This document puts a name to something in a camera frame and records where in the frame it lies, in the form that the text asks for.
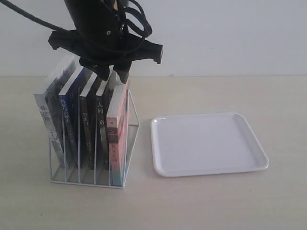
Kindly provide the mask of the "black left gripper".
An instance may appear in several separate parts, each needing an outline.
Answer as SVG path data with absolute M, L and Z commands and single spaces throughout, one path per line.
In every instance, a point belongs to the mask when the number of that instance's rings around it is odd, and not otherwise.
M 161 64 L 163 46 L 147 40 L 149 30 L 120 30 L 118 34 L 108 30 L 100 33 L 85 33 L 80 30 L 53 31 L 48 39 L 54 50 L 63 48 L 80 57 L 86 65 L 94 66 L 102 81 L 108 81 L 109 66 L 118 74 L 120 81 L 127 83 L 131 62 L 151 59 Z

